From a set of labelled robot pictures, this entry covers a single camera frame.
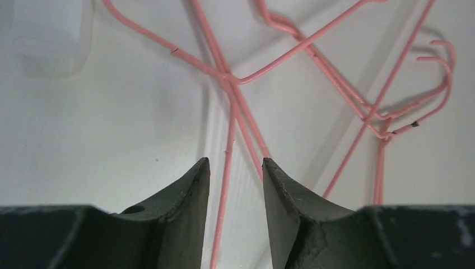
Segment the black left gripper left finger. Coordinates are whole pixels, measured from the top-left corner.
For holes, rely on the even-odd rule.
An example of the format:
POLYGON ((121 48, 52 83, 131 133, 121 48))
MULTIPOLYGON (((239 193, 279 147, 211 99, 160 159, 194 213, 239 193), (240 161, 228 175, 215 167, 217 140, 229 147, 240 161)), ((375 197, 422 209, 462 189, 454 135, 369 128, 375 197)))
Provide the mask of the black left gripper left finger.
POLYGON ((119 214, 92 205, 3 206, 1 267, 200 268, 209 187, 203 157, 119 214))

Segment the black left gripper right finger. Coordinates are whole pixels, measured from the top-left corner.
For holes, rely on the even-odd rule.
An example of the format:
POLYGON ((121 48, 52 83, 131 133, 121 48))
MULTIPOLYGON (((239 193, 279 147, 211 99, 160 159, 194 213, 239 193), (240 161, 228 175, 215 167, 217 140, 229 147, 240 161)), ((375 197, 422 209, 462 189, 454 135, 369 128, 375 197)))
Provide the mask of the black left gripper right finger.
POLYGON ((263 160, 274 268, 473 268, 473 205, 336 205, 263 160))

